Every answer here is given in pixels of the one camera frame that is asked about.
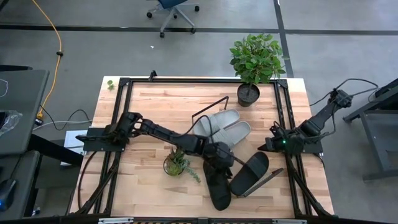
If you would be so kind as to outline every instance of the small succulent plant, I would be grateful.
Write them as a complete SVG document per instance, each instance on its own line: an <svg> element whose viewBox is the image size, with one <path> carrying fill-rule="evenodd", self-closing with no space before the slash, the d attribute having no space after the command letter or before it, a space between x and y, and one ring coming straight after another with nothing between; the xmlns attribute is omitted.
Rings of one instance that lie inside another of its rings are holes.
<svg viewBox="0 0 398 224"><path fill-rule="evenodd" d="M109 80L109 81L107 82L107 84L108 84L108 89L109 89L109 90L113 90L113 89L114 89L114 85L113 85L113 81L112 81L112 80Z"/></svg>
<svg viewBox="0 0 398 224"><path fill-rule="evenodd" d="M180 175L186 170L198 183L201 182L198 174L190 167L190 161L184 159L184 152L180 149L170 150L165 160L165 171L170 176Z"/></svg>

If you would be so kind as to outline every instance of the orange extension cord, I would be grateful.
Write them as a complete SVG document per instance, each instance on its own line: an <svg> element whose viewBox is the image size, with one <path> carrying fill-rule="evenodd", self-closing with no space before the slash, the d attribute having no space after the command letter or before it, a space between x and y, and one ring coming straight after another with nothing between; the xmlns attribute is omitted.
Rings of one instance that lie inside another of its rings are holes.
<svg viewBox="0 0 398 224"><path fill-rule="evenodd" d="M44 102L43 102L43 104L42 104L42 107L44 107L45 104L46 104L46 102L47 102L47 100L49 99L49 97L50 97L50 95L51 95L53 89L54 89L55 82L57 82L58 67L59 67L59 65L60 65L61 57L62 57L62 55L63 55L63 54L62 54L62 41L61 41L60 34L59 34L58 31L57 31L57 28L55 28L55 26L54 26L54 24L51 22L50 18L46 15L46 13L42 10L42 8L35 2L35 0L32 0L32 2L37 6L37 8L39 8L40 12L42 12L42 14L45 16L45 18L49 21L49 23L51 24L51 26L52 26L52 28L54 29L55 33L57 34L58 41L59 41L59 44L60 44L59 51L57 52L58 60L57 60L56 66L55 66L54 80L53 80L53 82L52 82L51 89L50 89L49 93L47 94L47 96L45 97ZM40 119L40 120L41 120L42 118L43 118L43 108L41 108L41 109L39 110L39 112L37 113L37 119Z"/></svg>

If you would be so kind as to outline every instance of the desk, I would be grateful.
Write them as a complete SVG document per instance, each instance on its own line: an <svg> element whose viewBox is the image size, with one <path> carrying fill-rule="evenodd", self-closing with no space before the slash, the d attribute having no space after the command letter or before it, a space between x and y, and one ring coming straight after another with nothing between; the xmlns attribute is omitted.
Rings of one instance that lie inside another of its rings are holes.
<svg viewBox="0 0 398 224"><path fill-rule="evenodd" d="M20 219L24 216L25 208L28 205L29 194L35 181L36 167L40 161L38 152L30 151L21 155L18 168L16 169L14 178L17 180L14 201L5 212L0 212L0 220ZM0 181L9 179L11 172L17 163L19 155L0 159L2 171Z"/></svg>
<svg viewBox="0 0 398 224"><path fill-rule="evenodd" d="M27 150L49 72L1 72L0 78L8 82L7 94L0 98L0 110L16 110L22 113L17 126L0 137L0 155L21 154Z"/></svg>
<svg viewBox="0 0 398 224"><path fill-rule="evenodd" d="M7 211L0 212L0 220L32 215L37 195L36 167L41 155L78 166L83 159L77 153L32 134L48 77L49 72L45 70L0 72L0 79L8 82L7 93L0 98L0 110L16 110L22 113L15 128L0 136L0 157L5 156L0 160L0 167L3 168L1 180L10 177L16 161L22 156L15 175L15 199ZM3 82L1 84L0 91L3 94L5 85Z"/></svg>
<svg viewBox="0 0 398 224"><path fill-rule="evenodd" d="M119 83L119 78L104 77L94 115L94 127L101 128L111 123L117 90L116 88L108 90L106 83L108 80ZM304 82L302 79L287 81L295 122L300 124L311 116ZM271 85L259 85L260 98L248 108L242 108L237 103L238 86L237 83L134 83L129 111L139 112L159 125L184 133L192 125L192 114L228 95L227 108L237 109L241 120L247 121L252 127L251 134L234 149L236 156L245 161L257 151L258 146L264 144L264 138L271 135L269 128L279 117ZM125 96L124 89L119 116L123 111ZM206 113L215 113L222 108L221 103ZM112 216L212 218L294 216L286 171L248 198L233 197L231 205L219 212L211 203L201 168L203 162L200 158L188 157L202 180L200 184L196 183L188 173L183 173L180 177L169 177L164 173L162 164L170 147L170 144L150 136L139 136L130 142L121 157ZM268 173L281 167L286 168L285 157L282 154L271 152L266 154L270 160ZM83 203L98 185L103 157L104 153L97 153L88 165L81 188ZM311 154L304 154L302 157L309 189L324 208L333 213L325 171L319 158ZM233 173L236 174L240 168L241 165L235 162ZM107 194L108 189L104 193L101 211L106 203ZM299 192L298 196L300 208L303 210L302 194ZM78 210L77 191L70 211L76 210Z"/></svg>

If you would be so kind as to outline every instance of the plastic bag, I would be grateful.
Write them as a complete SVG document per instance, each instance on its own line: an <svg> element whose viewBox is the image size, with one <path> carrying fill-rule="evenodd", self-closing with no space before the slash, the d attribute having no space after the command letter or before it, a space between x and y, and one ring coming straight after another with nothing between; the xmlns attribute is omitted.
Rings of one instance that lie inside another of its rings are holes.
<svg viewBox="0 0 398 224"><path fill-rule="evenodd" d="M0 110L0 113L2 112L6 113L6 119L4 120L3 126L0 128L0 136L15 128L22 117L22 114L17 111Z"/></svg>

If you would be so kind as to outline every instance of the wooden table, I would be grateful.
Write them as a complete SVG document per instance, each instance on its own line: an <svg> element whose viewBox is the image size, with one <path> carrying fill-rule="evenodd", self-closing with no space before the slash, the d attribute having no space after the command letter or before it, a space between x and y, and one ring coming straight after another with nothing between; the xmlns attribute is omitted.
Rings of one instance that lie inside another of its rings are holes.
<svg viewBox="0 0 398 224"><path fill-rule="evenodd" d="M115 90L108 90L107 81L119 82L120 77L104 77L93 119L94 127L104 127L111 123L116 99ZM307 93L303 79L287 79L290 99L296 124L311 117ZM242 108L237 103L236 90L239 84L233 83L135 83L132 89L129 111L141 113L144 118L165 126L178 133L184 133L191 125L191 115L213 102L228 95L227 109L239 111L241 120L247 121L252 132L233 150L236 156L246 161L264 144L264 138L271 136L269 128L278 121L275 93L272 85L259 85L260 98L252 106ZM120 106L123 110L124 98ZM206 113L215 113L223 105L213 107ZM114 193L112 216L132 217L212 217L212 218L292 218L294 216L290 196L287 171L279 174L248 198L233 197L231 205L217 211L211 203L199 157L188 157L191 166L200 176L197 183L188 173L170 177L163 171L163 161L171 145L150 136L134 138L122 153L118 180ZM278 168L286 168L281 153L266 153L270 160L268 174ZM100 179L104 153L97 153L88 165L81 187L82 202L92 194ZM319 158L303 154L308 188L323 205L333 213L325 171ZM232 170L236 174L241 165L235 162ZM298 189L300 208L303 210L302 194ZM103 205L108 189L105 190ZM77 191L73 198L71 212L77 210Z"/></svg>

